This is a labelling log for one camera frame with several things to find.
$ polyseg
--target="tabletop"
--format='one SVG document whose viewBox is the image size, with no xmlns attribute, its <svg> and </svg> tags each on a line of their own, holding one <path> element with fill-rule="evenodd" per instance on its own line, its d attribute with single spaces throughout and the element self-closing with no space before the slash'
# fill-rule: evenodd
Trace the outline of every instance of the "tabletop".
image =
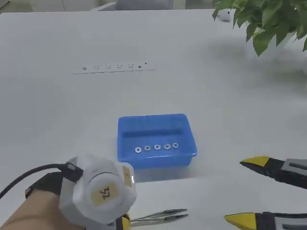
<svg viewBox="0 0 307 230">
<path fill-rule="evenodd" d="M 133 216 L 187 207 L 188 218 L 159 228 L 220 230 L 232 229 L 224 214 L 306 212 L 302 189 L 238 164 L 256 155 L 306 157 L 303 44 L 289 42 L 281 60 L 260 65 L 245 58 L 245 30 L 211 14 L 1 14 L 0 187 L 77 155 L 115 160 L 121 116 L 184 113 L 198 155 L 187 168 L 136 172 Z M 156 69 L 73 74 L 84 64 L 144 61 Z M 0 201 L 0 223 L 42 174 Z"/>
</svg>

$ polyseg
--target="socket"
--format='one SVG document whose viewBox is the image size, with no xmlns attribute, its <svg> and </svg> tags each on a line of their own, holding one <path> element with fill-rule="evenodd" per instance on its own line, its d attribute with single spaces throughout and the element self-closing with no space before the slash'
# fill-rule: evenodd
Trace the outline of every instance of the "socket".
<svg viewBox="0 0 307 230">
<path fill-rule="evenodd" d="M 111 63 L 111 64 L 91 64 L 80 67 L 73 74 L 83 73 L 108 73 L 108 72 L 132 72 L 132 71 L 151 71 L 156 70 L 155 64 L 152 62 L 127 62 L 127 63 Z"/>
</svg>

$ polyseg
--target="washer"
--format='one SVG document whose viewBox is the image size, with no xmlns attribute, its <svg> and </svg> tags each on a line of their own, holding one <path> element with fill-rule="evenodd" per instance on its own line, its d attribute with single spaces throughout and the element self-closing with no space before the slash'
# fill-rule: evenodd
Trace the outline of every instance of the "washer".
<svg viewBox="0 0 307 230">
<path fill-rule="evenodd" d="M 136 152 L 136 153 L 142 152 L 142 148 L 141 148 L 141 147 L 136 147 L 136 148 L 135 148 L 135 152 Z"/>
<path fill-rule="evenodd" d="M 171 148 L 171 145 L 170 145 L 170 144 L 164 145 L 164 149 L 169 150 L 170 148 Z"/>
<path fill-rule="evenodd" d="M 145 151 L 150 151 L 151 149 L 152 149 L 152 148 L 150 148 L 150 146 L 148 146 L 148 145 L 144 147 L 144 150 L 145 150 Z"/>
<path fill-rule="evenodd" d="M 173 143 L 173 148 L 177 149 L 179 147 L 178 143 L 174 142 Z"/>
<path fill-rule="evenodd" d="M 155 150 L 159 150 L 161 148 L 161 145 L 154 145 Z"/>
</svg>

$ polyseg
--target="floor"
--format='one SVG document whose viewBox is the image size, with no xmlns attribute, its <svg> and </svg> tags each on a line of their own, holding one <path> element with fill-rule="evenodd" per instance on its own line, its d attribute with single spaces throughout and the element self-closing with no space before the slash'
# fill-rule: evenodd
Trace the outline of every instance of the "floor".
<svg viewBox="0 0 307 230">
<path fill-rule="evenodd" d="M 186 9 L 210 9 L 212 8 L 211 0 L 187 0 Z M 10 0 L 0 9 L 3 12 L 32 12 L 29 0 Z"/>
</svg>

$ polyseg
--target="blue plastic tray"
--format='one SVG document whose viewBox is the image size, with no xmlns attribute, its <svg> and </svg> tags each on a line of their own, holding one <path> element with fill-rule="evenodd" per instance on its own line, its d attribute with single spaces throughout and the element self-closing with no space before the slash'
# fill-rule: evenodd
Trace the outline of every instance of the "blue plastic tray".
<svg viewBox="0 0 307 230">
<path fill-rule="evenodd" d="M 166 150 L 165 144 L 178 144 Z M 141 153 L 135 148 L 141 147 Z M 189 121 L 184 114 L 125 116 L 118 120 L 118 160 L 134 169 L 186 166 L 196 156 L 197 148 Z"/>
</svg>

